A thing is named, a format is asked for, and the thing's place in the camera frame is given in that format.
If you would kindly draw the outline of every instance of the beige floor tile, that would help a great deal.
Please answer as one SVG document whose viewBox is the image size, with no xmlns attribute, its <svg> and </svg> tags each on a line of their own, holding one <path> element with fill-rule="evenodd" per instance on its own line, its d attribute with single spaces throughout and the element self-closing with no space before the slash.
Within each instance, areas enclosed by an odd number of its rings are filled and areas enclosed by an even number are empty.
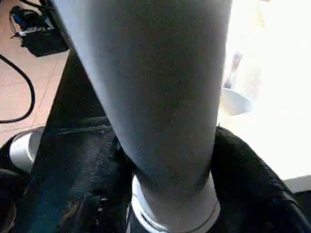
<svg viewBox="0 0 311 233">
<path fill-rule="evenodd" d="M 36 94 L 35 109 L 32 114 L 16 123 L 0 124 L 0 132 L 10 131 L 33 125 L 35 116 L 46 92 L 48 80 L 33 83 Z M 15 83 L 0 87 L 0 119 L 11 119 L 25 114 L 30 105 L 30 92 L 26 83 Z"/>
<path fill-rule="evenodd" d="M 0 133 L 0 148 L 13 136 L 15 136 L 16 134 L 29 130 L 31 129 L 31 127 L 25 127 L 25 128 L 21 128 L 21 129 L 17 129 L 17 130 L 10 130 L 10 131 L 6 131 L 6 132 L 2 132 Z"/>
<path fill-rule="evenodd" d="M 60 58 L 57 61 L 53 75 L 48 84 L 47 91 L 45 93 L 45 96 L 42 100 L 42 103 L 36 115 L 36 118 L 33 124 L 34 126 L 39 125 L 39 124 L 45 124 L 48 119 L 48 116 L 50 114 L 51 107 L 53 104 L 53 100 L 54 100 L 60 79 L 63 74 L 67 56 L 68 56 L 68 52 L 64 52 L 60 54 Z"/>
<path fill-rule="evenodd" d="M 36 58 L 25 48 L 16 49 L 18 52 L 13 53 L 13 48 L 10 52 L 2 52 L 1 47 L 1 54 L 18 66 L 32 81 L 49 79 L 59 57 L 59 54 L 53 54 Z M 3 62 L 0 63 L 0 70 L 0 86 L 23 81 L 23 78 L 15 70 Z"/>
</svg>

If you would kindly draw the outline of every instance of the floor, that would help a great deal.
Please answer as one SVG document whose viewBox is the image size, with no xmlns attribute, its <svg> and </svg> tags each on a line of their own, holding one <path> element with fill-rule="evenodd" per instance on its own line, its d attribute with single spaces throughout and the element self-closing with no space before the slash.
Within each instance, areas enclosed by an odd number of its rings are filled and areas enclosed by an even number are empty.
<svg viewBox="0 0 311 233">
<path fill-rule="evenodd" d="M 249 0 L 237 1 L 245 12 L 244 2 Z M 310 6 L 305 0 L 261 5 L 264 30 L 253 27 L 250 40 L 243 41 L 245 60 L 235 87 L 253 101 L 254 109 L 224 125 L 293 191 L 311 190 Z"/>
<path fill-rule="evenodd" d="M 43 126 L 49 115 L 52 102 L 67 60 L 68 52 L 36 58 L 20 46 L 18 38 L 10 39 L 10 9 L 18 0 L 2 0 L 0 3 L 0 53 L 20 67 L 32 80 L 35 87 L 35 109 L 25 120 L 0 124 L 0 146 L 15 134 Z M 0 61 L 0 119 L 22 116 L 30 105 L 30 91 L 23 78 Z"/>
</svg>

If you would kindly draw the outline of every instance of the tiled floor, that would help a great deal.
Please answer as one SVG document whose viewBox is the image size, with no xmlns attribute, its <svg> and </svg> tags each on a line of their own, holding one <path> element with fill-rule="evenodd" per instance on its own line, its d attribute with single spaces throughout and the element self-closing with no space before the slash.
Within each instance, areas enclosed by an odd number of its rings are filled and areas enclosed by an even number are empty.
<svg viewBox="0 0 311 233">
<path fill-rule="evenodd" d="M 65 66 L 68 52 L 36 58 L 20 46 L 17 38 L 10 39 L 10 9 L 18 0 L 2 0 L 0 3 L 0 53 L 20 67 L 35 87 L 35 109 L 25 120 L 0 124 L 0 146 L 18 132 L 44 125 Z M 0 61 L 0 119 L 22 116 L 30 105 L 30 92 L 23 78 Z"/>
</svg>

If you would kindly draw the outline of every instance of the black cable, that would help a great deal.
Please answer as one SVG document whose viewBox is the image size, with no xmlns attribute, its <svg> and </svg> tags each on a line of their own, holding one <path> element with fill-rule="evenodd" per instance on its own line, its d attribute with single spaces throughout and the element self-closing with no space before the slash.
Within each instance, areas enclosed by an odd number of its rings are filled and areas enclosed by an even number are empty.
<svg viewBox="0 0 311 233">
<path fill-rule="evenodd" d="M 21 116 L 21 117 L 15 118 L 15 119 L 0 120 L 0 124 L 18 122 L 18 121 L 21 121 L 23 119 L 26 119 L 34 110 L 34 107 L 35 107 L 35 89 L 34 89 L 34 86 L 31 82 L 31 80 L 28 78 L 28 76 L 20 68 L 18 68 L 9 59 L 3 57 L 1 54 L 0 54 L 0 59 L 3 60 L 6 64 L 8 64 L 10 67 L 12 67 L 14 70 L 16 70 L 25 79 L 25 81 L 27 82 L 29 89 L 30 89 L 31 103 L 30 103 L 30 107 L 29 107 L 28 111 L 26 112 L 26 114 Z"/>
<path fill-rule="evenodd" d="M 30 5 L 32 7 L 38 8 L 39 10 L 55 11 L 55 9 L 53 7 L 50 7 L 50 6 L 38 5 L 38 4 L 35 4 L 35 3 L 27 1 L 27 0 L 19 0 L 19 1 L 24 3 L 24 4 Z"/>
</svg>

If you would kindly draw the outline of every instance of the black bag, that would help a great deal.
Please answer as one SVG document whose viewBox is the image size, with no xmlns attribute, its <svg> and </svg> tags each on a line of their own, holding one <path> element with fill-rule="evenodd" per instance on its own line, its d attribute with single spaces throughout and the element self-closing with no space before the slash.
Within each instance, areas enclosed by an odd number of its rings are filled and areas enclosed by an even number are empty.
<svg viewBox="0 0 311 233">
<path fill-rule="evenodd" d="M 14 28 L 12 18 L 20 26 L 21 32 Z M 26 47 L 36 57 L 68 49 L 60 31 L 43 11 L 40 15 L 35 11 L 15 6 L 10 11 L 10 25 L 14 36 L 20 38 L 21 46 Z"/>
</svg>

